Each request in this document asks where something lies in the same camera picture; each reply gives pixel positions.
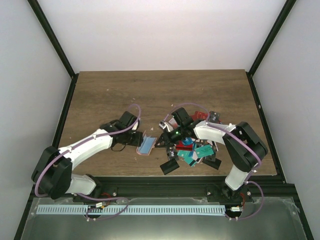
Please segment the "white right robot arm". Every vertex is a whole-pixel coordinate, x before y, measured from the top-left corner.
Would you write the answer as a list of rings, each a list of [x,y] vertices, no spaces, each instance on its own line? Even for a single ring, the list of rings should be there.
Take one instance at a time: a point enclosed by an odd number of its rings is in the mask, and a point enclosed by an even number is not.
[[[218,143],[225,146],[232,168],[221,187],[223,198],[229,202],[240,196],[240,189],[248,183],[253,172],[268,154],[266,144],[247,122],[220,124],[206,119],[195,118],[184,107],[172,113],[175,124],[166,119],[159,122],[162,129],[156,148],[177,146],[178,142],[191,138],[195,141]]]

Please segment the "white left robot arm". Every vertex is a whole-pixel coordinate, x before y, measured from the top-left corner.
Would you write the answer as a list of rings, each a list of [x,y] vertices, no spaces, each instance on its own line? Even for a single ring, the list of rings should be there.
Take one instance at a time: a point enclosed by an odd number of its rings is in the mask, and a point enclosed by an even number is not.
[[[93,155],[117,144],[139,147],[143,141],[139,124],[139,116],[125,111],[120,119],[101,125],[91,135],[73,144],[47,147],[31,176],[35,195],[55,200],[65,194],[77,194],[97,202],[102,196],[101,183],[90,174],[78,175],[73,170]]]

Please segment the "black VIP card lower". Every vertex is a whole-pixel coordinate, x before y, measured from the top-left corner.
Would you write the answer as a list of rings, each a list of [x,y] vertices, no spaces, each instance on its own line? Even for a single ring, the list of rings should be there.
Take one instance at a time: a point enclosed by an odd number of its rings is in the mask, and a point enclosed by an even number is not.
[[[178,161],[179,160],[178,152],[175,147],[167,147],[166,148],[166,155],[167,155],[167,158],[169,161],[171,161],[171,160]]]

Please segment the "blue VIP card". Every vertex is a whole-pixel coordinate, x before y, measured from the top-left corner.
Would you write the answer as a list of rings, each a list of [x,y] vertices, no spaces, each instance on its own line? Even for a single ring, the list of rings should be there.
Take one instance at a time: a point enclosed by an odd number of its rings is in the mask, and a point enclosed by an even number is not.
[[[195,143],[195,139],[191,138],[191,137],[186,137],[185,139],[183,139],[181,142],[184,146],[189,146],[189,145],[193,145]]]

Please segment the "red stripe card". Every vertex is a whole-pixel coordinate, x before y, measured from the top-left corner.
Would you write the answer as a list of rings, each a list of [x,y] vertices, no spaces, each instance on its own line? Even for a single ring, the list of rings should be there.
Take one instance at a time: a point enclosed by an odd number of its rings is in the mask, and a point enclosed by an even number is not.
[[[175,148],[177,151],[193,151],[194,150],[194,145],[193,144],[188,144],[184,145],[183,143],[178,143],[175,145]]]

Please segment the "teal VIP card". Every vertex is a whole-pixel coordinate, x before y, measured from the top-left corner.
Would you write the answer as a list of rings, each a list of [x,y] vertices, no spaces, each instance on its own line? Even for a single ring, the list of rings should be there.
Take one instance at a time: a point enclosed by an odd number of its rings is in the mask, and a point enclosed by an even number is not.
[[[188,151],[188,150],[179,150],[177,152],[177,155],[183,159],[191,159],[193,160],[193,151]]]

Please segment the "red VIP card behind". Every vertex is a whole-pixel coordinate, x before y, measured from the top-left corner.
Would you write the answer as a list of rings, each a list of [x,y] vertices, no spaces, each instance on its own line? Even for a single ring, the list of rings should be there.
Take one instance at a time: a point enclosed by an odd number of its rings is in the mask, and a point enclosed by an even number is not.
[[[194,122],[199,123],[202,121],[207,121],[209,114],[206,112],[195,111],[194,114],[191,116]]]

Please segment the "teal card large right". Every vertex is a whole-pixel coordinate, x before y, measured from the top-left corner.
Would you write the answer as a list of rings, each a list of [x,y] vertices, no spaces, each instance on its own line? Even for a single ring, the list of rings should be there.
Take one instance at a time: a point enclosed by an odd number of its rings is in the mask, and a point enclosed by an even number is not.
[[[198,158],[204,158],[215,154],[215,151],[211,145],[204,145],[194,149]]]

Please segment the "black VIP logo card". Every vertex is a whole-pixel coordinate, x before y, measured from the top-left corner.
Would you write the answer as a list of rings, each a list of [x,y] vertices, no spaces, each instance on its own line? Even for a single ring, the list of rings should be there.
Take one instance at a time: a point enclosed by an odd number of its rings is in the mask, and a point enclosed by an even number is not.
[[[207,120],[210,123],[221,124],[220,113],[215,112],[215,111],[210,111]]]

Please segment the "black card right bottom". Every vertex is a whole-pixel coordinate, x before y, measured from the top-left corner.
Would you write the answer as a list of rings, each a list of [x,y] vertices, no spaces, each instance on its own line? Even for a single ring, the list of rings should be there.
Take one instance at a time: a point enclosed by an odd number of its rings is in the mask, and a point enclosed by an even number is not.
[[[202,160],[202,162],[212,168],[214,168],[215,170],[219,170],[220,166],[221,166],[221,163],[222,161],[217,159],[217,158],[209,158],[209,156],[207,156],[206,158],[204,158]]]

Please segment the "grey metal tray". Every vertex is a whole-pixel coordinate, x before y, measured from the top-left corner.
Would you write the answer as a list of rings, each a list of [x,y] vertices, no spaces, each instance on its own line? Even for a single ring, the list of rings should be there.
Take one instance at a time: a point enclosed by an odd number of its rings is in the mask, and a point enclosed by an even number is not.
[[[291,198],[254,198],[245,204],[243,219],[225,215],[82,215],[36,214],[39,205],[84,205],[70,198],[32,202],[23,240],[305,240]],[[194,198],[136,198],[130,205],[216,205]]]

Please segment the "black aluminium frame rail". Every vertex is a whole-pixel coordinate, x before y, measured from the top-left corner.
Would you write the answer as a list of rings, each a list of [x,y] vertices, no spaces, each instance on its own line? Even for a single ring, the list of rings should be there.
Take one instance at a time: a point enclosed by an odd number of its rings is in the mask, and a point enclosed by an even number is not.
[[[275,160],[275,167],[277,175],[268,176],[268,175],[258,175],[254,176],[253,180],[262,185],[264,195],[270,198],[279,197],[280,200],[284,200],[286,197],[292,197],[293,208],[298,212],[297,216],[303,228],[303,234],[307,240],[314,240],[313,234],[311,232],[310,226],[308,224],[304,209],[302,207],[301,201],[299,199],[296,187],[293,183],[287,183],[284,177],[284,173],[280,164],[278,153],[276,151],[274,141],[271,137],[269,126],[267,124],[265,114],[262,107],[260,106],[260,99],[257,93],[255,84],[253,82],[253,75],[251,71],[245,72],[248,84],[250,86],[251,94],[253,96],[255,105],[258,110],[260,121],[264,133],[266,134],[266,139],[269,147],[271,147],[271,156]],[[59,119],[58,127],[55,132],[55,136],[52,144],[57,147],[58,143],[61,140],[63,127],[67,119],[67,110],[70,108],[72,97],[76,89],[76,84],[78,81],[79,73],[74,74],[71,77],[71,83],[69,90],[67,92],[67,97],[63,105],[62,113]],[[192,197],[195,194],[195,197],[204,197],[206,187],[213,186],[214,184],[220,183],[222,181],[222,176],[170,176],[170,177],[161,177],[161,176],[141,176],[141,177],[98,177],[102,183],[115,183],[116,187],[119,187],[120,193],[129,194],[129,197],[155,197],[155,198],[183,198],[183,197]],[[19,223],[17,232],[15,234],[14,240],[22,240],[23,234],[27,232],[27,225],[31,224],[31,220],[27,219],[27,213],[31,216],[31,206],[32,201],[35,199],[34,187],[31,190],[29,199],[27,201],[25,210],[23,212],[21,221]]]

